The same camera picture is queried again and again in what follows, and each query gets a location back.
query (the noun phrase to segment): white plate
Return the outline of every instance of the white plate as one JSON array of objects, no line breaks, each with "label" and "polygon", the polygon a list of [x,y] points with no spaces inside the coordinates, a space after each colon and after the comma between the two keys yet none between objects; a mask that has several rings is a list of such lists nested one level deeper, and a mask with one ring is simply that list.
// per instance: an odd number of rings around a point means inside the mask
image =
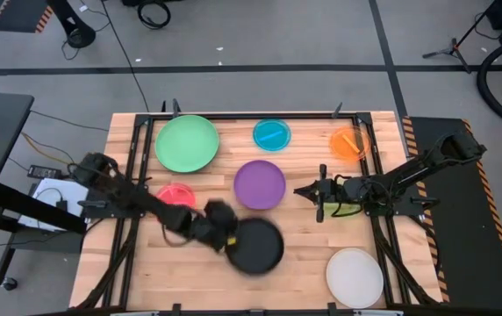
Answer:
[{"label": "white plate", "polygon": [[326,279],[331,294],[351,308],[374,305],[384,287],[384,277],[376,260],[356,248],[342,249],[331,257]]}]

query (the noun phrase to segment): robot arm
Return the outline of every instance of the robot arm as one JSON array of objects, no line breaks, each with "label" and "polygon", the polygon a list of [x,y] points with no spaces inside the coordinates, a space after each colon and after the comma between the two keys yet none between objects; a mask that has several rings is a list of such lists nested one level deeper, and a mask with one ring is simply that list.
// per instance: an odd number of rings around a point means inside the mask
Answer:
[{"label": "robot arm", "polygon": [[70,173],[79,184],[103,193],[110,203],[125,210],[151,212],[169,231],[197,240],[217,252],[235,232],[238,219],[222,201],[209,201],[201,214],[185,205],[170,205],[149,194],[143,185],[128,181],[118,164],[104,154],[87,154]]},{"label": "robot arm", "polygon": [[[453,133],[440,137],[432,148],[384,175],[327,179],[326,166],[320,165],[319,180],[295,189],[294,193],[318,206],[318,222],[323,221],[325,202],[360,205],[369,214],[384,215],[410,186],[446,167],[479,160],[485,150],[471,134]],[[338,177],[346,181],[338,184]]]}]

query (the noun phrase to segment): black plate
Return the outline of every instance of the black plate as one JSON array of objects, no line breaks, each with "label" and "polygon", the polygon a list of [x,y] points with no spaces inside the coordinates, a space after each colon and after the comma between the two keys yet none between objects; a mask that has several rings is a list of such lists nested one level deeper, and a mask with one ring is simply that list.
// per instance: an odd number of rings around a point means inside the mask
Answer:
[{"label": "black plate", "polygon": [[266,219],[241,220],[235,238],[234,245],[226,246],[227,259],[245,274],[265,274],[283,258],[283,236]]}]

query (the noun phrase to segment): purple plate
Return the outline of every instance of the purple plate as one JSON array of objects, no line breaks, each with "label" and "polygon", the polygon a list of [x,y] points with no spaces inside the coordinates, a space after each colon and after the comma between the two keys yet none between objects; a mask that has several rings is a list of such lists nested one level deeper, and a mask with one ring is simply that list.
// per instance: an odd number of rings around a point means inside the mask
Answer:
[{"label": "purple plate", "polygon": [[241,167],[233,180],[235,196],[254,210],[267,210],[280,203],[286,192],[283,172],[272,162],[252,161]]}]

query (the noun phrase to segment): floor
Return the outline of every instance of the floor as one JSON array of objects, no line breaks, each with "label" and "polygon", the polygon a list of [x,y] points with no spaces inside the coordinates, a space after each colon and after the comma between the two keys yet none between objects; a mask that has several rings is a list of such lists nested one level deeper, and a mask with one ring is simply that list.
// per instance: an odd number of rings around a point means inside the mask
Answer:
[{"label": "floor", "polygon": [[[93,28],[106,23],[106,17],[79,12],[79,0],[69,2]],[[86,2],[102,10],[97,0]],[[502,216],[502,119],[478,95],[475,73],[441,68],[458,64],[451,57],[421,58],[460,37],[488,3],[185,0],[169,4],[173,18],[161,31],[144,28],[136,10],[118,0],[106,5],[151,111],[175,97],[184,111],[332,110],[343,102],[343,110],[468,119],[489,148],[483,162]],[[495,34],[486,20],[479,28]],[[62,56],[63,40],[55,17],[39,34],[0,32],[0,92],[33,95],[34,110],[90,126],[108,126],[113,112],[145,110],[110,27],[72,61]],[[478,65],[497,46],[472,33],[461,51]],[[393,65],[425,67],[409,72]],[[502,103],[502,71],[490,73],[489,82]],[[102,151],[106,137],[34,114],[25,131],[76,160]],[[26,167],[61,168],[22,139],[11,158]],[[1,181],[22,191],[32,183],[13,162]],[[7,238],[0,233],[0,243]],[[18,251],[9,275],[20,284],[12,292],[0,288],[0,315],[64,310],[77,262],[78,255]]]}]

